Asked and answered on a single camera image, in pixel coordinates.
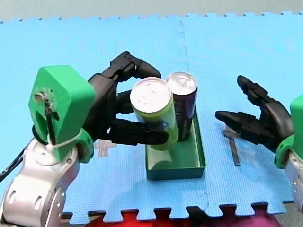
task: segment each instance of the red object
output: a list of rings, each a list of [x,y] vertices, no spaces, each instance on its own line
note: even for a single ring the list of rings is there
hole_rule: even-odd
[[[233,210],[224,211],[220,218],[206,218],[200,227],[282,227],[274,218],[268,215],[266,209],[255,208],[256,214],[249,217],[236,217]],[[189,219],[170,220],[170,210],[155,211],[155,221],[137,221],[138,212],[130,211],[122,213],[123,222],[104,223],[102,218],[94,220],[87,227],[190,227]]]

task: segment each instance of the blue floor mat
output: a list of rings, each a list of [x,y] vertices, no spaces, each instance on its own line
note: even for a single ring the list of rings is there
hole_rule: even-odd
[[[88,79],[129,50],[158,68],[164,79],[179,70],[197,77],[205,175],[193,180],[147,181],[144,147],[118,145],[109,150],[108,157],[98,158],[96,153],[88,165],[81,165],[64,208],[73,213],[71,223],[87,223],[88,211],[105,211],[105,221],[120,221],[120,211],[138,209],[139,220],[154,219],[154,208],[171,208],[171,218],[186,218],[189,206],[219,216],[223,204],[236,204],[237,215],[253,215],[251,204],[258,202],[267,202],[269,213],[284,212],[282,203],[292,200],[290,186],[275,168],[273,154],[237,141],[241,166],[235,167],[228,141],[221,135],[223,125],[215,120],[214,112],[259,114],[237,87],[239,74],[260,83],[289,106],[302,92],[302,19],[288,14],[106,20],[54,17],[0,24],[0,103],[8,111],[0,112],[1,149],[5,151],[0,168],[32,136],[27,103],[39,67],[69,64]],[[131,89],[135,81],[120,84],[118,90]],[[133,114],[119,117],[135,120]],[[0,184],[1,194],[14,174]]]

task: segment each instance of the green tray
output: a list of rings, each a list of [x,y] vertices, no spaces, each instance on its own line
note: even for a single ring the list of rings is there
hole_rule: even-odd
[[[199,178],[205,169],[202,141],[196,111],[190,137],[170,150],[146,145],[146,173],[149,180]]]

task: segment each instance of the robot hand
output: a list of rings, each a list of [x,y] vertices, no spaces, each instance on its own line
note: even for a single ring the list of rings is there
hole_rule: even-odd
[[[275,153],[275,165],[284,169],[292,184],[292,195],[303,212],[303,95],[291,104],[292,116],[279,102],[270,98],[259,84],[238,76],[239,87],[248,100],[261,109],[257,119],[247,113],[217,111],[215,117],[254,144],[262,144]]]
[[[259,84],[244,76],[238,76],[237,82],[248,100],[260,107],[260,118],[243,112],[228,111],[217,111],[215,117],[238,133],[240,138],[262,144],[275,153],[279,144],[294,133],[289,112],[279,101],[269,97],[268,92]]]
[[[147,124],[117,119],[116,114],[133,111],[130,102],[131,90],[117,95],[118,82],[135,78],[158,77],[161,74],[150,64],[125,51],[110,62],[110,67],[89,79],[96,91],[96,98],[83,129],[95,141],[110,140],[117,144],[163,144],[168,139],[165,131],[150,129]]]
[[[117,95],[118,83],[132,76],[160,78],[161,74],[126,51],[88,82],[70,66],[39,70],[29,102],[34,139],[0,175],[1,181],[22,162],[3,197],[0,227],[61,226],[65,192],[80,163],[92,158],[95,140],[127,145],[167,141],[165,131],[116,118],[117,113],[133,111],[130,91]]]

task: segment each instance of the dark purple can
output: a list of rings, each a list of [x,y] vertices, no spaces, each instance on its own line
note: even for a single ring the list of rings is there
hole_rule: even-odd
[[[174,72],[166,80],[174,95],[178,141],[186,140],[190,135],[190,128],[196,105],[198,84],[197,80],[184,72]]]

